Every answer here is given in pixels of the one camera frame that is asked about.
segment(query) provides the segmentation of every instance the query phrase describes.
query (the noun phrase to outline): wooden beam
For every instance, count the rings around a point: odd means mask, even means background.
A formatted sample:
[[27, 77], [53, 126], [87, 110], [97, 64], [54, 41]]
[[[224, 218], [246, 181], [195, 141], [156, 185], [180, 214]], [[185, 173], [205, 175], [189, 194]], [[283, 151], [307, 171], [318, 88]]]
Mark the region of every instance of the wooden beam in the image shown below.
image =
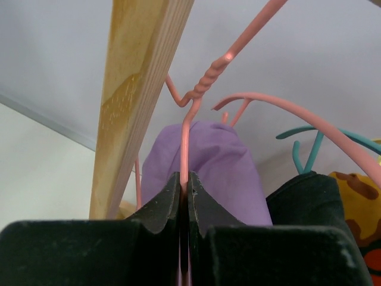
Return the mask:
[[116, 217], [193, 0], [113, 0], [90, 219]]

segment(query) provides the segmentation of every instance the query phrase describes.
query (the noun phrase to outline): wall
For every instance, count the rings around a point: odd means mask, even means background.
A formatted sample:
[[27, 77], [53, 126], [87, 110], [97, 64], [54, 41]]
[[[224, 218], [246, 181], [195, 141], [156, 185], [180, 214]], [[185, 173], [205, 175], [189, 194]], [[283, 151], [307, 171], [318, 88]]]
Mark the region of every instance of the wall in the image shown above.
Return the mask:
[[[193, 88], [265, 3], [195, 1], [170, 68], [182, 94]], [[110, 12], [110, 0], [1, 1], [2, 102], [93, 148]], [[379, 27], [381, 9], [365, 0], [289, 1], [205, 95], [198, 119], [220, 120], [220, 113], [210, 111], [220, 98], [258, 91], [291, 100], [352, 132], [381, 136]], [[226, 110], [233, 114], [238, 106], [235, 102]], [[178, 108], [163, 88], [140, 151], [142, 160], [159, 131], [180, 123], [186, 109]], [[236, 130], [260, 166], [269, 162], [275, 166], [282, 156], [291, 162], [296, 138], [274, 137], [303, 124], [292, 114], [256, 102]], [[298, 139], [307, 148], [314, 136], [309, 132]], [[335, 146], [324, 144], [327, 149], [320, 152], [323, 160], [316, 168], [357, 170]], [[336, 165], [326, 166], [329, 160]]]

